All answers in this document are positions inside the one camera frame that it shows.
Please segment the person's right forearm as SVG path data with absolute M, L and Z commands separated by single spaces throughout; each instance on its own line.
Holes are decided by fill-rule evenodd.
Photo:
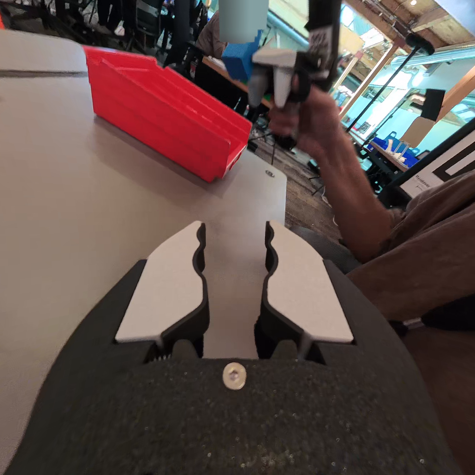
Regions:
M 369 262 L 389 240 L 393 214 L 375 196 L 347 136 L 317 142 L 315 159 L 343 241 L 358 261 Z

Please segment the black round pole weight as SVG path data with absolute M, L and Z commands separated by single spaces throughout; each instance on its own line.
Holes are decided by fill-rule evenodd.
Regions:
M 417 33 L 409 33 L 405 38 L 406 44 L 411 48 L 411 55 L 420 53 L 425 56 L 431 56 L 435 52 L 433 44 Z

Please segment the wooden table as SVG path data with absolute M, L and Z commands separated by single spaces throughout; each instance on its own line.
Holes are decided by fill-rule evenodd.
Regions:
M 228 73 L 227 69 L 225 68 L 225 65 L 222 61 L 213 58 L 211 56 L 204 56 L 202 59 L 202 63 L 217 72 L 220 76 L 228 80 L 230 83 L 232 83 L 234 86 L 239 88 L 241 91 L 248 93 L 248 87 L 245 83 L 243 83 L 240 80 L 233 79 L 230 74 Z

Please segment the grey desk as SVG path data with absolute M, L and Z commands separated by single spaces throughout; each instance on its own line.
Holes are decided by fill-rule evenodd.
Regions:
M 95 116 L 70 40 L 1 30 L 1 472 L 70 334 L 139 260 L 206 224 L 209 358 L 257 357 L 265 223 L 286 177 L 244 151 L 206 183 Z M 271 170 L 271 178 L 265 170 Z

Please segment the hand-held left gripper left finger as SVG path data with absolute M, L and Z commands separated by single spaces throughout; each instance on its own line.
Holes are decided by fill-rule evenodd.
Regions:
M 160 351 L 171 351 L 178 340 L 202 346 L 210 324 L 205 247 L 205 223 L 195 221 L 148 256 L 117 343 L 153 341 Z

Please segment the person's brown clothing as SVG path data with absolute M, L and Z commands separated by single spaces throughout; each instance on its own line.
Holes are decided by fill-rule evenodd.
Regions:
M 474 171 L 412 199 L 404 211 L 377 199 L 341 234 L 361 266 L 349 278 L 387 320 L 422 319 L 474 296 Z M 468 331 L 426 325 L 405 338 L 436 406 L 448 444 L 464 474 L 474 474 L 474 303 Z

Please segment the black office chair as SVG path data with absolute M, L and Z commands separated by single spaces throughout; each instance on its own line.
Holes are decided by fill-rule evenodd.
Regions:
M 290 231 L 312 246 L 323 259 L 333 262 L 345 275 L 362 265 L 347 247 L 337 244 L 317 231 L 300 226 L 292 226 Z

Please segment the blue wooden block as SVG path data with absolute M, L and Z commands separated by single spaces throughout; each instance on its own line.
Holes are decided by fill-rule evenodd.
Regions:
M 248 43 L 229 43 L 222 53 L 221 60 L 228 75 L 241 82 L 247 82 L 253 71 L 252 56 L 259 48 L 259 40 Z

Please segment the cardboard box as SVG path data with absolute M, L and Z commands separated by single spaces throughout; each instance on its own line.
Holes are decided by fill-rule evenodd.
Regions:
M 435 124 L 436 121 L 418 116 L 402 135 L 400 141 L 410 148 L 417 148 Z

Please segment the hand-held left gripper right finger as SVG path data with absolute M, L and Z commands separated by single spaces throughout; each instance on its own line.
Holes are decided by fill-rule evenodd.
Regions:
M 352 344 L 354 336 L 324 259 L 300 236 L 275 220 L 266 222 L 265 267 L 258 326 L 277 344 L 298 351 L 320 342 Z

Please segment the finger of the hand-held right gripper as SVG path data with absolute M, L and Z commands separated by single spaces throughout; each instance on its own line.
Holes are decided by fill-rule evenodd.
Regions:
M 273 87 L 273 66 L 295 67 L 297 51 L 282 48 L 260 48 L 252 56 L 253 71 L 247 82 L 250 106 L 262 102 L 270 86 Z
M 274 104 L 277 108 L 283 108 L 292 90 L 294 66 L 273 66 Z

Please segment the black framed board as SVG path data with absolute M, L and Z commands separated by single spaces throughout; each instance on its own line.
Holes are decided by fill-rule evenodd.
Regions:
M 402 177 L 399 187 L 410 197 L 437 187 L 475 167 L 475 120 L 438 145 Z

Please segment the person's right hand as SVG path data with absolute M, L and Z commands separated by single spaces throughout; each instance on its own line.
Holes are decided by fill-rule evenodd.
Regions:
M 328 93 L 312 85 L 306 100 L 273 107 L 269 127 L 275 134 L 293 137 L 298 149 L 319 164 L 336 161 L 345 155 L 345 134 L 335 101 Z

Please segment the red plastic bin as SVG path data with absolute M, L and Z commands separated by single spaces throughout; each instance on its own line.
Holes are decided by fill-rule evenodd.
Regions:
M 251 122 L 151 56 L 83 46 L 94 113 L 205 182 L 246 150 Z

